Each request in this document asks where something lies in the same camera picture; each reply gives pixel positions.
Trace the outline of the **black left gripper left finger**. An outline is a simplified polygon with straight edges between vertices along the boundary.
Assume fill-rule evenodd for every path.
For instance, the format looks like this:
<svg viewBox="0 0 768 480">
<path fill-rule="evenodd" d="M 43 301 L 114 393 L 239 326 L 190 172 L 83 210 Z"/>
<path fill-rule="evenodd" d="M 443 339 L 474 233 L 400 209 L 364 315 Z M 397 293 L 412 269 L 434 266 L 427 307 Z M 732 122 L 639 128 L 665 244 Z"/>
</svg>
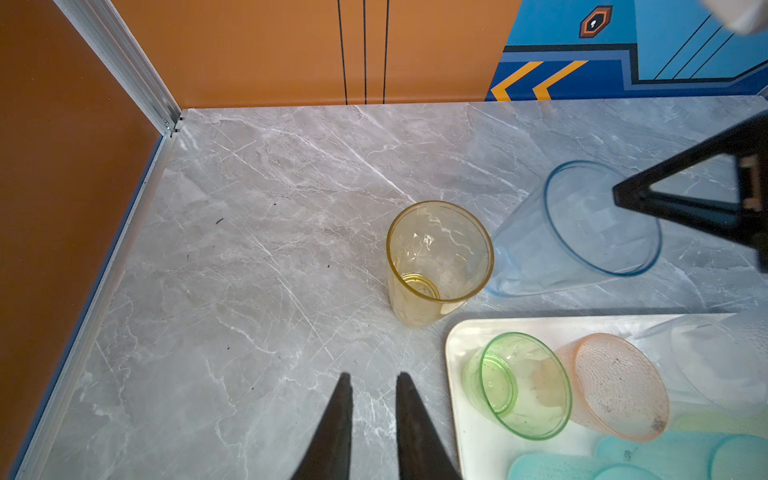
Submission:
<svg viewBox="0 0 768 480">
<path fill-rule="evenodd" d="M 351 376 L 340 375 L 309 447 L 292 479 L 341 479 L 350 475 L 353 428 Z"/>
</svg>

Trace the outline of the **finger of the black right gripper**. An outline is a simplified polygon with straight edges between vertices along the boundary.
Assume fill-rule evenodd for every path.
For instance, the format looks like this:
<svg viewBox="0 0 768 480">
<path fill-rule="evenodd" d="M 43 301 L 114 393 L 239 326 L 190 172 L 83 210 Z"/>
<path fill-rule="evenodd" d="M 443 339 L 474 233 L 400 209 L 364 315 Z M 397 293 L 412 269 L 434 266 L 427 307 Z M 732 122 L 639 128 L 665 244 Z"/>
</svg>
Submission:
<svg viewBox="0 0 768 480">
<path fill-rule="evenodd" d="M 613 187 L 615 204 L 753 249 L 767 268 L 767 112 Z"/>
</svg>

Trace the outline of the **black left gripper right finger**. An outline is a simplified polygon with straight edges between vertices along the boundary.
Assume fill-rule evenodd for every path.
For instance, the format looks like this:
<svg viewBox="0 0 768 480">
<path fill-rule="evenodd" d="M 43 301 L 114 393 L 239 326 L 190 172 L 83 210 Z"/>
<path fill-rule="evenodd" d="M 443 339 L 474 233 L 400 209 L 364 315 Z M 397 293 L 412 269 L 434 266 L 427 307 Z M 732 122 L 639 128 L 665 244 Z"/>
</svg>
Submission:
<svg viewBox="0 0 768 480">
<path fill-rule="evenodd" d="M 400 479 L 461 479 L 405 372 L 396 382 L 396 433 Z"/>
</svg>

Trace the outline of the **teal tall cup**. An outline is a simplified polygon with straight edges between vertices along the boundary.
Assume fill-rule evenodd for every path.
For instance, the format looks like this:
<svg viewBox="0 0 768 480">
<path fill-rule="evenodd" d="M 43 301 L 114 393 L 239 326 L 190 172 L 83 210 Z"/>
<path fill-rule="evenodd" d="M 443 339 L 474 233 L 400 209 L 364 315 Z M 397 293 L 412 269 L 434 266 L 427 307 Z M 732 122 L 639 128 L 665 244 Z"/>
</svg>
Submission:
<svg viewBox="0 0 768 480">
<path fill-rule="evenodd" d="M 530 453 L 516 459 L 507 478 L 514 479 L 651 479 L 659 476 L 628 463 L 592 457 L 548 453 Z"/>
<path fill-rule="evenodd" d="M 646 469 L 662 479 L 767 477 L 767 440 L 746 434 L 668 432 L 644 443 L 606 437 L 595 456 Z"/>
</svg>

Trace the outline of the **green small glass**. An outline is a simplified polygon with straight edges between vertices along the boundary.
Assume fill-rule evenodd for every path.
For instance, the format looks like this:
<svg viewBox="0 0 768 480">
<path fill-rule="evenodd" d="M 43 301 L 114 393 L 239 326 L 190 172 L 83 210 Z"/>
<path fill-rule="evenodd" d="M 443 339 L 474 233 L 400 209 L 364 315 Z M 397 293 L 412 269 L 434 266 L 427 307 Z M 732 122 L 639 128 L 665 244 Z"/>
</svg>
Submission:
<svg viewBox="0 0 768 480">
<path fill-rule="evenodd" d="M 475 410 L 526 440 L 559 435 L 573 410 L 562 362 L 522 332 L 499 334 L 473 353 L 462 370 L 462 387 Z"/>
</svg>

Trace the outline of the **blue-grey tall plastic cup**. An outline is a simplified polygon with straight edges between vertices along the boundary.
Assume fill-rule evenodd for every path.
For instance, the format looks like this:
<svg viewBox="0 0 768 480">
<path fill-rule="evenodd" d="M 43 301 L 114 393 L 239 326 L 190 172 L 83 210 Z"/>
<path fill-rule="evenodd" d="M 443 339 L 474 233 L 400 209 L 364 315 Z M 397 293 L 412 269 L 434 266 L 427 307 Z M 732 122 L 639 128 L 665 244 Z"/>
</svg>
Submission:
<svg viewBox="0 0 768 480">
<path fill-rule="evenodd" d="M 618 207 L 616 169 L 575 160 L 557 166 L 492 236 L 487 284 L 500 297 L 570 290 L 639 276 L 657 262 L 659 221 Z"/>
</svg>

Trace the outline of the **yellow tall plastic cup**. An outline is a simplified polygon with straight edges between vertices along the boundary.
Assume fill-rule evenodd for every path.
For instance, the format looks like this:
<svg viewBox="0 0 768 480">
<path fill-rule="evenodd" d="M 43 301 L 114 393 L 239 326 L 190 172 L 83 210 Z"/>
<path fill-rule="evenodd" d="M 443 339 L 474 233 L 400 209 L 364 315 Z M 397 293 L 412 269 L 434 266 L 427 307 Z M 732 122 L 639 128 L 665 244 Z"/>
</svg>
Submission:
<svg viewBox="0 0 768 480">
<path fill-rule="evenodd" d="M 449 202 L 413 204 L 386 240 L 391 308 L 403 324 L 427 327 L 462 307 L 488 283 L 494 249 L 483 224 Z"/>
</svg>

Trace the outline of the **pink small glass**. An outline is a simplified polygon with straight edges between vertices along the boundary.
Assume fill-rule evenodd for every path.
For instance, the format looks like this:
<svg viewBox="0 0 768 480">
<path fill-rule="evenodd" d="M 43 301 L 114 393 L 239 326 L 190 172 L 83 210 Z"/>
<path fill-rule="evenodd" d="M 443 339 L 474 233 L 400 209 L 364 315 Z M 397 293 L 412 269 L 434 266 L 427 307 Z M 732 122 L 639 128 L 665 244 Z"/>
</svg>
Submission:
<svg viewBox="0 0 768 480">
<path fill-rule="evenodd" d="M 666 386 L 637 347 L 612 334 L 594 333 L 556 350 L 573 398 L 571 420 L 634 442 L 658 438 L 670 418 Z"/>
</svg>

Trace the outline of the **clear small glass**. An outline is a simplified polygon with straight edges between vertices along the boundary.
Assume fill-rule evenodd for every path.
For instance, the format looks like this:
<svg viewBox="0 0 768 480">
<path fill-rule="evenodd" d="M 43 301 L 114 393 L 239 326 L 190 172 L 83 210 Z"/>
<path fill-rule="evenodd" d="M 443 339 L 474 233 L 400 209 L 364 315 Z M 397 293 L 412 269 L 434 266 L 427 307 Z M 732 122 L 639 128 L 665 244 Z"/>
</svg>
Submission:
<svg viewBox="0 0 768 480">
<path fill-rule="evenodd" d="M 752 415 L 767 406 L 767 365 L 722 321 L 683 315 L 628 341 L 657 368 L 674 409 Z"/>
</svg>

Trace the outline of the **light green tall cup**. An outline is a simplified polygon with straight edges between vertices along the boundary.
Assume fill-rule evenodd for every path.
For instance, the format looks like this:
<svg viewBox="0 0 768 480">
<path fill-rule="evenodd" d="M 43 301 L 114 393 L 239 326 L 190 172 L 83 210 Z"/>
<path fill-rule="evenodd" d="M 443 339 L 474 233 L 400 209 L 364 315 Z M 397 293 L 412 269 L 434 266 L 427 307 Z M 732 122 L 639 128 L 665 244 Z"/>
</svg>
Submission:
<svg viewBox="0 0 768 480">
<path fill-rule="evenodd" d="M 767 438 L 767 411 L 754 416 L 701 412 L 681 415 L 671 426 L 675 431 L 744 434 Z"/>
</svg>

